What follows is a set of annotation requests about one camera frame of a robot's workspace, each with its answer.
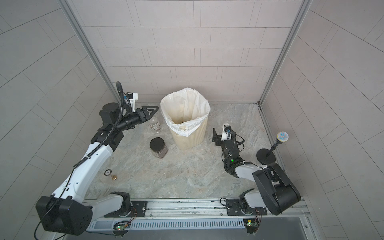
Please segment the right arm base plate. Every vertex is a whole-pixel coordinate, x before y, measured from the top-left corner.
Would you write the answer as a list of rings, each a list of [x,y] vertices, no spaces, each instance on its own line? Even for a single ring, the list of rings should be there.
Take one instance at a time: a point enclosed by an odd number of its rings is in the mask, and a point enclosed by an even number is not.
[[[228,216],[266,216],[268,214],[267,209],[263,207],[243,208],[238,199],[224,199],[222,205],[225,206]]]

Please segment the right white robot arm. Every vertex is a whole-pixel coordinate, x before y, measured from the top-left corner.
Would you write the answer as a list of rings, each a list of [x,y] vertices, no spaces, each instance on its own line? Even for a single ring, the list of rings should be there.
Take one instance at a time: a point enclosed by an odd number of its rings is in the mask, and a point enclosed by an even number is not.
[[[217,134],[213,129],[212,142],[222,149],[222,162],[226,173],[235,178],[253,181],[257,185],[256,190],[252,189],[240,195],[240,209],[245,214],[249,214],[264,203],[264,207],[277,216],[298,203],[301,200],[301,194],[276,163],[274,154],[278,145],[288,141],[288,133],[277,133],[275,143],[270,149],[257,151],[259,165],[241,158],[239,146],[243,146],[245,141],[237,141],[237,136],[230,125],[224,124],[221,134]]]

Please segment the black lid glass jar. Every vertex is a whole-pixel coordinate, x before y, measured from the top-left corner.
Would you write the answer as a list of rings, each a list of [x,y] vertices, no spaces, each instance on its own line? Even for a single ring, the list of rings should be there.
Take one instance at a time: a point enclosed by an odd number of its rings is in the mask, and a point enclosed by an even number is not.
[[[162,159],[168,152],[168,147],[163,138],[156,137],[150,141],[150,149],[153,155]]]

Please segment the white lid rose tea jar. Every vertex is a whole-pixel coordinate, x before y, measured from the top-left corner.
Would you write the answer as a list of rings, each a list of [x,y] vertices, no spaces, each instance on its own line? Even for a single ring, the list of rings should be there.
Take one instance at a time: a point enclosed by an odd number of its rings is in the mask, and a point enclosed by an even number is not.
[[[158,134],[161,130],[160,121],[155,117],[149,121],[149,126],[154,133]]]

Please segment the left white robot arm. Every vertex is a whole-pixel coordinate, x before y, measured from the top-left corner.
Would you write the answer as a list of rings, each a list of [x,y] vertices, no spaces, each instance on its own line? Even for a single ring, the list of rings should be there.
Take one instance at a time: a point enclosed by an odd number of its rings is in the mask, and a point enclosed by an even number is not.
[[[103,106],[99,114],[103,125],[69,177],[49,197],[42,196],[36,203],[40,223],[47,232],[79,236],[94,220],[108,214],[126,217],[133,206],[130,195],[113,192],[107,197],[84,202],[86,192],[104,162],[116,150],[124,137],[123,132],[149,121],[159,110],[158,106],[142,106],[124,113],[118,103]]]

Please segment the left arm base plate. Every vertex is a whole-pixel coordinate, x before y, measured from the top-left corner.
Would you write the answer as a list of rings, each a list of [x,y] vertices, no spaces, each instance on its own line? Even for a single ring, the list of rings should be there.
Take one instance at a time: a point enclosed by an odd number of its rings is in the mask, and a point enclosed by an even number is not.
[[[129,211],[124,212],[118,210],[104,215],[104,218],[143,218],[146,215],[147,205],[147,201],[131,201],[131,207]]]

